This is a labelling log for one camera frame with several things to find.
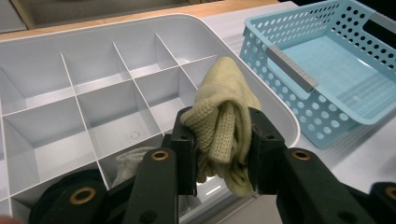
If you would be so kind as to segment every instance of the white organizer tray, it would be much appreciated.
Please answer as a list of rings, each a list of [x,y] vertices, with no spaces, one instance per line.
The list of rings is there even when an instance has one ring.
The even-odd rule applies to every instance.
[[[265,115],[294,146],[300,128],[290,110],[194,17],[0,42],[0,214],[27,221],[45,189],[81,170],[99,169],[110,189],[115,158],[159,147],[222,56],[237,62]],[[203,204],[185,216],[209,209],[216,203],[208,199],[227,191],[218,178],[198,190]]]

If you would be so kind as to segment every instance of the yellow cloth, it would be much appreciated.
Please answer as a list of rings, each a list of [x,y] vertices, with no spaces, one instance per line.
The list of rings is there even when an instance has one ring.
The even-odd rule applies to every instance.
[[[218,175],[238,196],[252,191],[247,168],[251,141],[248,106],[262,109],[233,59],[219,58],[207,72],[194,106],[181,117],[200,144],[198,182]]]

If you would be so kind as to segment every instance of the plastic storage box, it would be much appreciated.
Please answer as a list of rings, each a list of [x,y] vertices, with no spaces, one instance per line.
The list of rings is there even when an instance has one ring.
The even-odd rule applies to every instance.
[[[240,57],[291,108],[304,135],[328,147],[396,106],[395,49],[365,31],[396,24],[351,0],[246,20]]]
[[[300,127],[292,112],[194,17],[0,42],[0,214],[26,222],[45,189],[80,170],[99,169],[110,189],[115,158],[159,147],[178,110],[193,105],[207,70],[222,56],[237,62],[264,114],[294,146]],[[218,178],[200,185],[202,204],[183,220],[216,205],[211,198],[227,195],[224,190]]]

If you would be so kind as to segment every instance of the table surface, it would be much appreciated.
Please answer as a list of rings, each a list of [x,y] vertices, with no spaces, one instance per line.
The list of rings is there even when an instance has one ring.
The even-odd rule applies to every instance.
[[[239,54],[244,38],[242,37],[242,32],[245,27],[244,21],[246,18],[263,13],[279,11],[285,8],[297,7],[292,2],[276,3],[277,1],[273,0],[227,0],[210,4],[140,13],[106,20],[86,21],[58,27],[10,33],[0,35],[0,40],[31,35],[43,35],[179,12],[202,18],[236,54]],[[353,188],[368,192],[374,182],[396,182],[396,138],[393,133],[395,129],[396,111],[389,114],[376,125],[365,126],[357,130],[332,147],[317,149],[303,135],[301,135],[297,147],[306,148],[315,152],[340,181]],[[259,199],[256,200],[258,204],[253,203],[254,205],[252,206],[262,209],[263,204],[271,200],[273,199],[265,199],[264,202]],[[227,215],[227,217],[230,217],[228,219],[229,221],[224,221],[225,219],[222,219],[222,221],[225,223],[240,223],[239,221],[246,220],[246,218],[250,216],[255,217],[255,219],[258,218],[256,219],[258,222],[251,223],[260,223],[265,213],[259,210],[251,210],[251,207],[249,207],[249,209],[243,209],[237,212],[236,216],[230,217],[230,215]]]

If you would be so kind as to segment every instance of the light blue basket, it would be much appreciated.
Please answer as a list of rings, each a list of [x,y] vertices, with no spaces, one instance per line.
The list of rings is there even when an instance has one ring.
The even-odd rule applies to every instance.
[[[304,135],[328,147],[396,107],[395,49],[363,30],[396,23],[353,0],[246,21],[240,57],[288,105]]]

